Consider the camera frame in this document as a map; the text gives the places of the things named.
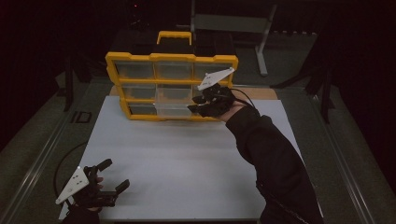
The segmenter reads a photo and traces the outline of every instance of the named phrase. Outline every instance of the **person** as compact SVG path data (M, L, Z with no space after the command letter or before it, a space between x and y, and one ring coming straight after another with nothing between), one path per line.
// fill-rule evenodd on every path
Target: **person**
M256 186L266 201L260 217L262 224L323 223L300 156L269 117L260 116L252 106L235 101L217 119L225 122L235 137L239 153L256 170ZM95 211L74 205L63 222L70 223L99 223L99 217Z

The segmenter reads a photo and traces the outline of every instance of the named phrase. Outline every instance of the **storage compartment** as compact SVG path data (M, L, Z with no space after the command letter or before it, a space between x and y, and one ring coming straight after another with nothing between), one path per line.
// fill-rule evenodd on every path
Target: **storage compartment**
M115 61L114 64L122 78L154 78L152 62Z
M154 99L155 84L122 84L126 99Z
M156 76L159 79L191 79L192 63L188 62L156 62Z
M214 73L229 69L233 65L231 63L195 63L194 64L194 79L204 80L206 73Z
M157 110L154 104L144 104L144 103L129 103L128 104L131 114L133 115L156 115Z
M187 119L192 104L191 85L158 85L155 95L157 115L164 119Z

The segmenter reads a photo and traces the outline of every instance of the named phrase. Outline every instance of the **yellow handle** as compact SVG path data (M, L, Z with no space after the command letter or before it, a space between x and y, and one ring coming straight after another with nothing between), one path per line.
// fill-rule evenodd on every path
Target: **yellow handle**
M160 44L161 38L188 38L190 40L190 45L192 41L191 32L180 32L180 31L160 31L158 33L157 44Z

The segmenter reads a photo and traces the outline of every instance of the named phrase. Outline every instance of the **dark background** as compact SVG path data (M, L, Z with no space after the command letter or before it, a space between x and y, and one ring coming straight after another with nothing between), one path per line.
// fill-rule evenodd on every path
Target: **dark background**
M251 9L258 7L262 1L212 0L202 1L197 11L255 16L257 10ZM394 191L395 11L396 2L386 0L289 0L279 4L272 26L272 31L286 31L285 35L319 34L308 61L326 60L330 51L336 52L332 84L340 89ZM190 13L186 0L1 1L0 148L59 90L55 77L64 71L66 56L78 79L89 82L93 67L106 74L104 58L119 29L174 30L176 24L190 24Z

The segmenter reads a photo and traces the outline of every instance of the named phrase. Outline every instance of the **gray floor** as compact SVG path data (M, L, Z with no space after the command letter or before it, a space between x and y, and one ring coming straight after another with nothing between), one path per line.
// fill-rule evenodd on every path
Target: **gray floor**
M264 52L268 77L258 74L253 49L237 49L240 62L234 84L268 86L295 76L314 40L314 36L270 35ZM334 108L329 112L331 123L327 125L318 115L316 98L304 92L306 81L276 93L288 113L325 222L394 223L395 196L338 90L332 89ZM89 140L102 102L112 87L108 78L100 77L94 77L90 84L75 84L76 101L69 113L63 112L64 98L54 95L1 152L1 223L58 222L61 208L54 203L54 171L70 149ZM71 122L76 111L91 113L90 122ZM83 150L84 146L77 148L64 161L57 178L58 189L75 170ZM42 173L31 172L32 167L42 167ZM26 186L23 180L31 188L20 188Z

